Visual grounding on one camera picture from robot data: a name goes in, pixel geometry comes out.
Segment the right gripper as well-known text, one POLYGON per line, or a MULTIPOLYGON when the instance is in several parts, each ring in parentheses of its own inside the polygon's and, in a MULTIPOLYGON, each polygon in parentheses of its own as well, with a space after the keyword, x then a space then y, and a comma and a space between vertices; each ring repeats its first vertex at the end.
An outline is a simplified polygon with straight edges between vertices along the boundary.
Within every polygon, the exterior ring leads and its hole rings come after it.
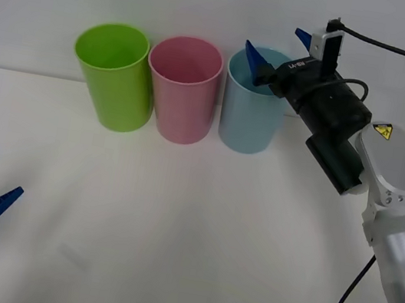
MULTIPOLYGON (((297 28, 295 35, 306 49, 311 49, 312 36, 309 33, 297 28)), ((337 71, 322 77, 322 62, 313 57, 288 61, 275 70, 250 40, 245 42, 245 53, 252 83, 256 87, 271 84, 270 91, 277 97, 285 98, 295 110, 300 110, 301 103, 307 100, 314 86, 342 79, 337 71)))

